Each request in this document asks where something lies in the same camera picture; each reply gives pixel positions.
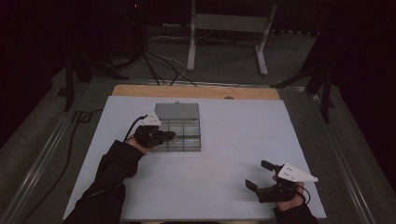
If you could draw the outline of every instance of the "light stand leg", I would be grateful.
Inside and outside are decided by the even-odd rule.
[[[187,60],[187,71],[194,70],[195,63],[195,0],[191,1],[191,36],[190,36],[190,49],[189,59]]]
[[[276,5],[273,5],[271,8],[270,15],[268,16],[268,20],[264,25],[264,32],[262,33],[262,42],[260,43],[260,45],[256,45],[257,61],[259,63],[260,75],[262,76],[268,75],[267,64],[265,62],[264,55],[262,52],[264,50],[264,46],[267,41],[268,35],[270,34],[271,24],[275,15],[275,11],[276,11]]]

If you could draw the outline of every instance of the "metal stand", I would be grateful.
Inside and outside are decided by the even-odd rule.
[[[304,78],[311,76],[308,84],[305,87],[307,94],[317,94],[320,87],[323,85],[322,101],[321,101],[321,114],[327,123],[329,120],[329,104],[330,104],[330,91],[332,85],[332,70],[340,59],[341,51],[339,48],[334,47],[330,53],[323,58],[320,54],[318,43],[311,49],[307,59],[305,60],[300,72],[281,83],[270,85],[271,88],[282,89],[290,84]]]
[[[92,74],[88,64],[94,68],[104,71],[107,75],[115,78],[125,80],[128,77],[123,77],[110,68],[105,67],[101,63],[91,59],[82,52],[78,52],[70,45],[66,45],[64,60],[64,70],[66,74],[66,107],[64,111],[69,110],[74,102],[74,72],[81,82],[90,82]]]
[[[195,0],[191,3],[191,38],[189,58],[187,60],[187,70],[194,70],[195,62],[195,29],[209,29],[209,30],[226,30],[226,31],[242,31],[252,33],[262,33],[262,42],[256,46],[257,60],[259,62],[260,74],[262,76],[268,75],[266,62],[262,54],[267,37],[270,33],[272,20],[276,12],[276,5],[272,5],[268,17],[242,17],[242,16],[227,16],[227,15],[213,15],[201,14],[195,12]]]

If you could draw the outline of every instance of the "person's arm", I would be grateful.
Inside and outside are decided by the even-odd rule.
[[[119,224],[125,198],[123,179],[136,174],[139,160],[150,150],[133,138],[127,143],[116,140],[102,157],[95,180],[64,223]]]
[[[304,193],[304,183],[299,183],[298,191]],[[311,214],[304,198],[296,194],[289,202],[277,202],[274,208],[278,224],[317,224],[318,220]]]

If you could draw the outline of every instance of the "white table surface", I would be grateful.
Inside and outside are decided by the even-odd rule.
[[[156,103],[198,103],[200,153],[150,153],[137,175],[124,181],[123,220],[258,220],[274,218],[273,203],[259,203],[245,179],[259,188],[275,184],[261,161],[289,163],[307,173],[288,111],[281,100],[220,100],[110,96],[99,121],[64,218],[94,180],[102,156],[132,122]],[[305,183],[315,217],[326,217],[314,183]]]

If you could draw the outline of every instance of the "wooden board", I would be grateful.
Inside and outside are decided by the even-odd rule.
[[[147,96],[147,97],[186,97],[208,99],[249,99],[279,100],[275,89],[229,88],[229,87],[186,87],[186,86],[149,86],[118,85],[113,96]]]

